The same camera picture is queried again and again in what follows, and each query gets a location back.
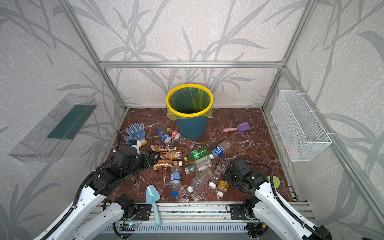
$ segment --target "yellow rim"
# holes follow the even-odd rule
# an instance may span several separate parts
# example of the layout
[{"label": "yellow rim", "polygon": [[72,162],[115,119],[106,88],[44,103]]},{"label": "yellow rim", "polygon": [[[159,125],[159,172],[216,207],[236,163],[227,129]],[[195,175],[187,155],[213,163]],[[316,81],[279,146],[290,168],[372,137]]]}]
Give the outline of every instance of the yellow rim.
[{"label": "yellow rim", "polygon": [[[171,106],[169,105],[169,98],[170,96],[176,92],[177,90],[179,89],[182,89],[182,88],[200,88],[202,90],[204,90],[206,93],[208,93],[209,97],[211,98],[211,102],[209,103],[208,107],[206,107],[204,110],[198,112],[198,113],[181,113],[181,112],[178,112],[176,111],[175,109],[171,108]],[[180,116],[180,117],[185,117],[185,118],[192,118],[192,117],[198,117],[200,115],[203,115],[204,113],[208,112],[209,109],[211,109],[212,105],[214,103],[214,96],[212,95],[211,91],[204,87],[204,86],[201,86],[199,84],[195,84],[195,83],[187,83],[187,84],[183,84],[183,85],[180,85],[180,86],[177,86],[175,87],[174,89],[172,89],[168,95],[167,95],[167,107],[169,108],[169,110],[171,112],[173,112],[174,114],[176,114],[177,116]]]}]

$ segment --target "purple shovel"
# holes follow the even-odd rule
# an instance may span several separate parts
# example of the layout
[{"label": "purple shovel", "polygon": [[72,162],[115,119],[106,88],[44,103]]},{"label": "purple shovel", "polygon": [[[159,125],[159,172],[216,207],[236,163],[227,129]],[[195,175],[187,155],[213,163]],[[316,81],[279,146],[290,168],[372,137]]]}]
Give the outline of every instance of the purple shovel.
[{"label": "purple shovel", "polygon": [[239,125],[237,125],[237,128],[224,128],[223,132],[231,132],[231,131],[235,131],[235,130],[237,130],[239,132],[245,132],[245,131],[248,131],[249,129],[251,129],[249,124],[247,122],[244,122],[244,123],[240,123]]}]

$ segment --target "toy shovel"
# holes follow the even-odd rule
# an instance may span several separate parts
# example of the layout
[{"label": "toy shovel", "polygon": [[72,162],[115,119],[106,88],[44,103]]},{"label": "toy shovel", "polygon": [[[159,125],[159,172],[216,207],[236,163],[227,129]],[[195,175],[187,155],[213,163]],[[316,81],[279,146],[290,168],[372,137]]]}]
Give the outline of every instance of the toy shovel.
[{"label": "toy shovel", "polygon": [[231,131],[239,131],[239,132],[245,132],[245,131],[248,131],[250,130],[251,127],[249,126],[249,124],[247,122],[244,122],[244,123],[240,123],[237,128],[224,128],[223,129],[223,132],[231,132]]},{"label": "toy shovel", "polygon": [[156,201],[158,201],[159,199],[160,199],[160,194],[155,188],[155,186],[149,185],[147,187],[147,204],[153,205],[153,213],[155,215],[156,226],[161,225],[159,209],[157,208],[157,204],[156,204]]}]

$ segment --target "red label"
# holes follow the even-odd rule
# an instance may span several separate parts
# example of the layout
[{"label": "red label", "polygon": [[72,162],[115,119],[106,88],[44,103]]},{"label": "red label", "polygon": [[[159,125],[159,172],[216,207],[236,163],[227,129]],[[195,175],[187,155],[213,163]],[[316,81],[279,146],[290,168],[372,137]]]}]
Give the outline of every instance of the red label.
[{"label": "red label", "polygon": [[178,134],[179,132],[178,131],[173,131],[171,134],[170,134],[170,136],[172,137],[172,138],[174,138],[175,136],[176,136],[176,134]]}]

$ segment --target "robotic arm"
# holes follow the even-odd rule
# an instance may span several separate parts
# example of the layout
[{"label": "robotic arm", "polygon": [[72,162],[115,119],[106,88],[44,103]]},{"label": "robotic arm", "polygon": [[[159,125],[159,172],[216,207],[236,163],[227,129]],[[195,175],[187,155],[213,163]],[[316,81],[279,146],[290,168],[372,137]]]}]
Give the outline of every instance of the robotic arm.
[{"label": "robotic arm", "polygon": [[139,155],[140,141],[130,140],[129,143],[131,146],[116,150],[110,167],[98,167],[86,178],[78,190],[77,203],[69,205],[34,240],[90,240],[112,223],[135,215],[135,201],[122,195],[98,216],[76,229],[92,209],[121,186],[124,179],[157,163],[159,156],[156,158],[154,151],[149,151],[148,155]]},{"label": "robotic arm", "polygon": [[259,171],[252,172],[244,159],[238,157],[231,162],[231,169],[223,174],[240,191],[248,190],[252,197],[244,200],[244,212],[249,219],[259,219],[267,224],[283,240],[332,240],[324,227],[316,227],[300,215],[276,190],[273,183]]}]

